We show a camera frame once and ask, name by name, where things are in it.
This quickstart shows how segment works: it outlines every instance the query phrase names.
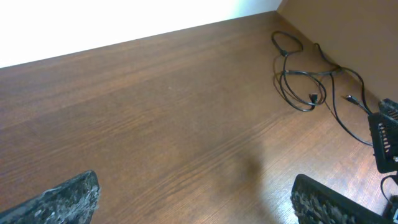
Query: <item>brown wall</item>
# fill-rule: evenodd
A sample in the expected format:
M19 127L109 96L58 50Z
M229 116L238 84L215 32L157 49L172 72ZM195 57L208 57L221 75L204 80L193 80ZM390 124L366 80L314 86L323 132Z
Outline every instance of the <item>brown wall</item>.
M284 0L278 12L379 98L398 101L397 0Z

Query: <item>cable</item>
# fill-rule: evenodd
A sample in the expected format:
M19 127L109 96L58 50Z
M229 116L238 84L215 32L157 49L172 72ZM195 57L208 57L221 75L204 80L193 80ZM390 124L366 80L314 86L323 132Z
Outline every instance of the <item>cable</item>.
M287 36L287 37L291 38L292 40L294 40L294 41L298 44L299 49L293 50L293 51L290 51L290 52L287 51L287 50L282 49L282 48L279 46L279 44L277 43L277 41L275 40L275 36L276 36L277 34L282 34L282 35ZM281 74L281 76L279 77L280 91L282 92L282 94L283 94L283 96L284 96L284 100L285 100L290 106L292 106L293 108L295 108L296 110L299 110L299 111L302 111L302 112L313 111L313 110L315 109L316 106L322 105L322 104L326 101L326 97L327 97L327 93L326 93L326 88L325 88L325 86L322 84L322 82L321 82L319 79L315 78L314 75L322 75L322 76L328 75L328 76L330 76L330 78L331 78L331 98L332 98L332 102L333 102L333 111L334 111L334 113L335 113L335 114L334 114L334 115L335 115L335 119L336 119L337 122L340 124L340 126L341 126L349 135L351 135L353 138L355 138L356 140L358 140L359 142L361 142L361 143L363 143L363 144L365 144L365 145L373 146L372 143L367 142L367 141L365 141L365 140L362 140L360 137L358 137L357 135L355 135L354 133L352 133L352 132L343 124L343 122L340 120L340 118L339 118L339 116L338 116L338 114L337 114L337 110L336 110L336 103L335 103L335 101L336 101L336 100L335 100L335 79L334 79L333 75L336 74L336 73L343 72L343 71L348 71L348 72L351 72L351 73L353 73L354 75L356 75L356 76L358 77L358 79L360 80L360 82L361 82L361 93L362 93L361 99L362 99L362 103L359 102L355 97L350 96L350 95L346 96L345 99L348 100L348 101L351 102L351 103L354 103L354 104L358 105L358 106L359 106L360 108L362 108L365 112L367 112L367 114L372 114L371 110L369 109L368 105L366 104L366 99L365 99L365 84L364 84L364 82L363 82L362 77L361 77L357 72L355 72L354 70L352 70L352 69L350 69L350 68L346 68L346 67L341 67L340 65L338 65L338 64L336 64L336 63L333 63L333 62L331 62L330 60L328 60L328 59L325 57L325 54L323 53L323 51L322 51L322 49L321 49L321 47L320 47L320 45L319 45L318 43L316 43L315 46L317 46L318 51L319 51L319 53L320 53L320 55L321 55L321 58L322 58L326 63L328 63L328 64L334 66L335 68L334 68L333 70L325 71L325 72L306 72L306 71L300 71L300 70L286 70L286 63L287 63L288 57L291 56L292 54L296 54L296 53L299 53L299 52L303 52L303 50L304 50L303 43L301 43L301 41L298 40L298 38L294 37L293 35L288 34L288 33L286 33L286 32L282 32L282 31L275 31L275 32L273 32L272 35L271 35L271 41L272 41L272 43L275 45L275 47L277 48L277 50L279 51L279 53L281 54L281 56L284 57L284 64L283 64L282 74ZM305 100L301 99L299 96L297 96L297 94L296 94L296 93L291 89L291 87L289 86L289 84L288 84L288 82L287 82L287 75L305 75L305 76L311 78L313 81L315 81L315 82L318 84L318 86L320 87L321 95L323 95L324 97L323 97L323 98L320 98L320 99L318 100L317 94L310 94L310 101L305 101ZM292 103L292 101L291 101L290 99L287 98L287 94L286 94L286 92L285 92L286 90L283 88L283 85L282 85L282 78L283 78L283 81L284 81L284 83L285 83L285 85L286 85L288 91L291 93L290 95L291 95L295 100L297 100L298 102L300 102L301 104L310 106L310 108L308 108L308 109L300 108L300 107L298 107L297 105L295 105L294 103Z

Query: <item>brown wooden surface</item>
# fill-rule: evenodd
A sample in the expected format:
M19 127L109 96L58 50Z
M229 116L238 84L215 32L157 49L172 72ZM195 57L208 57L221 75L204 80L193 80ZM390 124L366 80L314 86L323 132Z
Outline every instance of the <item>brown wooden surface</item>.
M0 69L0 209L93 169L92 223L295 223L297 174L381 213L372 148L325 105L302 113L274 88L274 30L305 45L289 68L329 68L270 12ZM289 80L303 97L317 90ZM360 96L350 76L336 82L337 96ZM363 111L337 105L369 139Z

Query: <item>wooden panel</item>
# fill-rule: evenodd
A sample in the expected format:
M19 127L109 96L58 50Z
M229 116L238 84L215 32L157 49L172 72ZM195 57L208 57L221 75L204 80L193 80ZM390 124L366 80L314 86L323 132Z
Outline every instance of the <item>wooden panel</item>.
M305 44L288 67L328 68L270 12L0 69L1 209L93 169L93 223L295 223L300 173L380 213L372 148L325 105L301 113L274 88L274 30ZM317 90L289 81L301 96ZM336 82L338 96L359 96L349 75ZM363 111L337 105L369 139Z

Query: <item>white background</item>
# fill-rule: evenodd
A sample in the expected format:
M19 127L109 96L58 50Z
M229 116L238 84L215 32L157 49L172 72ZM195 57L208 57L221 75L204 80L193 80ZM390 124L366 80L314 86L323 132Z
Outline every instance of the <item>white background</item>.
M3 1L0 67L276 10L281 0Z

